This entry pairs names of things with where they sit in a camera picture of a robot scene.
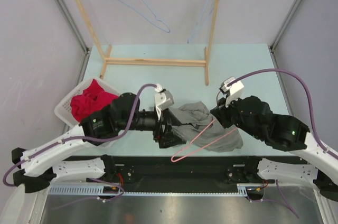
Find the grey t shirt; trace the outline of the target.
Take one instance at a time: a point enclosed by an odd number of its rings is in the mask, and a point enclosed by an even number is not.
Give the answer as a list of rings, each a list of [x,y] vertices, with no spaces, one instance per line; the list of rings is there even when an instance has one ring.
[[[173,132],[185,141],[217,153],[231,152],[243,147],[237,128],[234,125],[223,128],[203,102],[184,104],[170,110],[182,123],[181,126],[173,127]]]

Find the red t shirt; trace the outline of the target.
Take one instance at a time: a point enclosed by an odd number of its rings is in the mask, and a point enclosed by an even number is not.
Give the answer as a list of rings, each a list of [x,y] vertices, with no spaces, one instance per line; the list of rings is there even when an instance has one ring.
[[[98,81],[93,79],[82,94],[72,97],[70,102],[72,116],[77,122],[81,122],[93,112],[111,104],[118,97],[119,95],[106,92]]]

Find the blue wire hanger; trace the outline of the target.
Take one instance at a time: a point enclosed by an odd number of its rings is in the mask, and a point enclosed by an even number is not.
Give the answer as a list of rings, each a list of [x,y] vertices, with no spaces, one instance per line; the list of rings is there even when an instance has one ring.
[[[170,33],[170,27],[162,21],[152,9],[151,5],[146,0],[116,0],[123,4],[125,7],[135,12],[143,20],[154,28],[164,32]]]
[[[207,21],[212,18],[214,11],[214,2],[215,0],[205,0],[204,5],[199,13],[199,17],[194,25],[193,30],[191,31],[187,44],[192,44],[193,41],[197,38],[197,36],[202,31],[203,27],[207,23]]]

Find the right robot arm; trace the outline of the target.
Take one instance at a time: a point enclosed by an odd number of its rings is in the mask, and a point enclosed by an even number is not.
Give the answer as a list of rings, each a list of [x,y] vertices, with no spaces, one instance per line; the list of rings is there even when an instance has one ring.
[[[218,101],[211,114],[224,128],[235,125],[273,149],[290,152],[318,170],[313,180],[319,193],[337,201],[337,151],[327,145],[320,147],[309,127],[290,115],[274,114],[258,97],[239,98],[226,104]]]

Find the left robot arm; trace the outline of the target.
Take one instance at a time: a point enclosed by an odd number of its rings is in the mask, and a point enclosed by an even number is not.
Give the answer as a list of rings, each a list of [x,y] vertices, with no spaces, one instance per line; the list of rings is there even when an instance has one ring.
[[[12,186],[23,185],[25,193],[34,193],[54,182],[113,181],[118,172],[109,155],[82,161],[66,159],[85,148],[106,147],[130,130],[152,132],[160,148],[185,144],[173,131],[181,123],[169,109],[172,104],[170,93],[163,90],[155,95],[153,111],[139,110],[139,94],[124,93],[58,138],[32,150],[12,150],[12,162],[18,168]]]

